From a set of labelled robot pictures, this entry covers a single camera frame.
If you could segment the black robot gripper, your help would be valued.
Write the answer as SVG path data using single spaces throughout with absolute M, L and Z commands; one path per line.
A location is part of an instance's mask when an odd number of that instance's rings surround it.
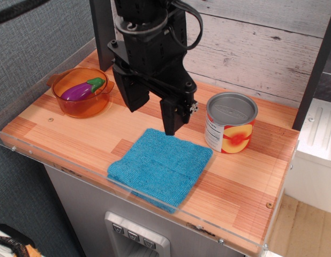
M 188 124 L 197 102 L 197 86 L 184 68 L 190 46 L 185 26 L 166 26 L 152 34 L 123 35 L 108 48 L 114 54 L 113 74 L 121 96 L 131 112 L 149 101 L 150 93 L 160 100 L 166 135 L 175 135 Z

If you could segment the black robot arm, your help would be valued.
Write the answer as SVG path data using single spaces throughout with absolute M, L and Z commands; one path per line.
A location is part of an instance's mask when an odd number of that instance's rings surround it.
M 174 135 L 197 110 L 197 86 L 183 65 L 188 50 L 195 48 L 202 32 L 187 43 L 186 14 L 200 27 L 200 13 L 182 1 L 115 1 L 115 26 L 123 40 L 112 40 L 113 73 L 126 106 L 134 112 L 160 97 L 163 126 Z

